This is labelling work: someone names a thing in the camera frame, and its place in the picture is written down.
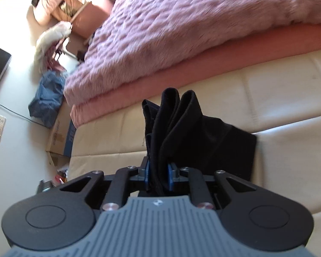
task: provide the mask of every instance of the clothing pile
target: clothing pile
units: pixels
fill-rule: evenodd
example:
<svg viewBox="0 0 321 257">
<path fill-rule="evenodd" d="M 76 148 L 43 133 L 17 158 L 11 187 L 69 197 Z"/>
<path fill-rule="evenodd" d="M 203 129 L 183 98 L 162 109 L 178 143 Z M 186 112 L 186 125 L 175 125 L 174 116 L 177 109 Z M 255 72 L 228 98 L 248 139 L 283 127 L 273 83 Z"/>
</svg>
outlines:
<svg viewBox="0 0 321 257">
<path fill-rule="evenodd" d="M 40 25 L 51 17 L 73 20 L 73 32 L 87 39 L 109 17 L 113 7 L 109 0 L 32 0 L 33 14 Z"/>
<path fill-rule="evenodd" d="M 42 73 L 39 87 L 29 104 L 31 117 L 40 118 L 43 124 L 51 128 L 63 101 L 63 89 L 67 70 L 56 60 L 60 55 L 60 45 L 71 33 L 70 22 L 61 21 L 46 30 L 37 40 L 34 54 L 35 70 Z"/>
</svg>

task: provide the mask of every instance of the white floor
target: white floor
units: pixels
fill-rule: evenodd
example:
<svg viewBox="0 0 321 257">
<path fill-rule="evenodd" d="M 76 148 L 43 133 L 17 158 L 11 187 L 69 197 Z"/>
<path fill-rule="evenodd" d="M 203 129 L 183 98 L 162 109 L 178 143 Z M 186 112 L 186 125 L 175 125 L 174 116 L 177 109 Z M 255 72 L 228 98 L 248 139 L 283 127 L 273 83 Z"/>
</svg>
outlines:
<svg viewBox="0 0 321 257">
<path fill-rule="evenodd" d="M 36 40 L 47 28 L 34 19 L 31 0 L 0 0 L 0 48 L 13 58 L 0 83 L 0 104 L 29 117 L 40 75 L 33 71 Z M 63 56 L 61 63 L 74 68 L 76 62 Z M 38 182 L 52 179 L 55 168 L 48 163 L 45 145 L 49 130 L 0 107 L 7 118 L 0 143 L 0 256 L 9 249 L 1 231 L 1 217 L 13 203 L 33 195 Z"/>
</svg>

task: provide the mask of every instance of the metal screw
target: metal screw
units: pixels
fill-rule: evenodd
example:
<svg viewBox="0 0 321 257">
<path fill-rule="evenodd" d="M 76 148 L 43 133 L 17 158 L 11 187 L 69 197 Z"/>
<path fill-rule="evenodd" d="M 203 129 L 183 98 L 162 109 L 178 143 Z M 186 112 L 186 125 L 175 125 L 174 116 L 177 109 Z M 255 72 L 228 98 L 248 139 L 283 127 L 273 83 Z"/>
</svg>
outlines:
<svg viewBox="0 0 321 257">
<path fill-rule="evenodd" d="M 119 209 L 119 205 L 116 203 L 106 203 L 105 205 L 102 206 L 102 209 L 104 211 L 116 211 Z"/>
<path fill-rule="evenodd" d="M 212 203 L 209 202 L 201 202 L 197 205 L 199 209 L 205 209 L 205 210 L 212 210 L 214 209 L 214 206 Z"/>
</svg>

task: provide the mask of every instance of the clutter on floor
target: clutter on floor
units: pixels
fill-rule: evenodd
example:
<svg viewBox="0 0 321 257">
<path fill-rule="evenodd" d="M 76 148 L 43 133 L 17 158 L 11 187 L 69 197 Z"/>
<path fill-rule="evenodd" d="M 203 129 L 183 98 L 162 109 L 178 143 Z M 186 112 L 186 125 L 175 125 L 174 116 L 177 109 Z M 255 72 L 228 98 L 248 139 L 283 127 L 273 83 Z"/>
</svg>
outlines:
<svg viewBox="0 0 321 257">
<path fill-rule="evenodd" d="M 87 39 L 109 17 L 112 7 L 109 0 L 38 0 L 33 13 L 37 22 L 45 25 L 51 16 L 58 21 L 70 21 L 78 12 L 78 18 L 72 22 L 73 32 Z"/>
<path fill-rule="evenodd" d="M 37 40 L 34 66 L 42 74 L 35 98 L 29 104 L 30 116 L 42 120 L 51 129 L 46 152 L 51 165 L 69 164 L 76 128 L 70 118 L 71 108 L 64 101 L 63 88 L 67 71 L 58 61 L 62 53 L 69 53 L 64 45 L 69 41 L 72 22 L 82 11 L 80 9 L 70 20 L 60 21 L 46 30 Z M 58 182 L 65 182 L 57 176 Z"/>
<path fill-rule="evenodd" d="M 56 183 L 64 184 L 68 181 L 68 169 L 68 164 L 57 169 L 57 175 L 54 178 Z"/>
<path fill-rule="evenodd" d="M 91 5 L 91 2 L 87 0 L 84 1 L 85 2 L 75 11 L 72 11 L 74 8 L 68 7 L 69 4 L 64 5 L 64 3 L 62 3 L 61 9 L 67 11 L 69 16 L 69 18 L 66 18 L 67 21 L 60 21 L 55 26 L 46 30 L 37 40 L 34 66 L 43 76 L 40 80 L 40 86 L 36 92 L 36 96 L 29 105 L 29 111 L 30 116 L 40 118 L 48 128 L 51 128 L 55 123 L 58 110 L 62 103 L 62 92 L 65 77 L 67 76 L 67 70 L 58 62 L 57 57 L 65 53 L 64 42 L 68 41 L 68 36 L 72 30 L 79 28 L 76 26 L 76 21 L 83 18 L 81 14 Z M 55 11 L 60 1 L 33 0 L 32 3 L 37 3 L 37 7 L 34 8 L 35 18 L 40 24 L 46 24 L 49 22 L 51 13 Z M 88 33 L 89 35 L 87 35 L 87 33 L 85 34 L 88 42 L 90 42 L 92 36 L 92 31 L 90 32 L 91 33 Z"/>
</svg>

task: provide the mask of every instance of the pink fluffy blanket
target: pink fluffy blanket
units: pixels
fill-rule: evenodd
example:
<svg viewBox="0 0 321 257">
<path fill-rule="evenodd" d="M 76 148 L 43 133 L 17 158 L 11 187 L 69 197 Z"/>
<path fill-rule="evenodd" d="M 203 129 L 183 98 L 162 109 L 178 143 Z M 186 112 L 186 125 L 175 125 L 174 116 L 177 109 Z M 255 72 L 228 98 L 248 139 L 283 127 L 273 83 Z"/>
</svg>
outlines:
<svg viewBox="0 0 321 257">
<path fill-rule="evenodd" d="M 252 34 L 227 41 L 170 68 L 123 84 L 86 103 L 73 105 L 70 116 L 75 127 L 78 127 L 136 102 L 140 103 L 145 98 L 160 95 L 168 87 L 184 86 L 180 91 L 195 91 L 195 85 L 191 83 L 243 67 L 320 49 L 321 24 L 294 24 Z"/>
<path fill-rule="evenodd" d="M 227 40 L 292 22 L 321 23 L 321 0 L 117 0 L 64 95 L 78 105 Z"/>
</svg>

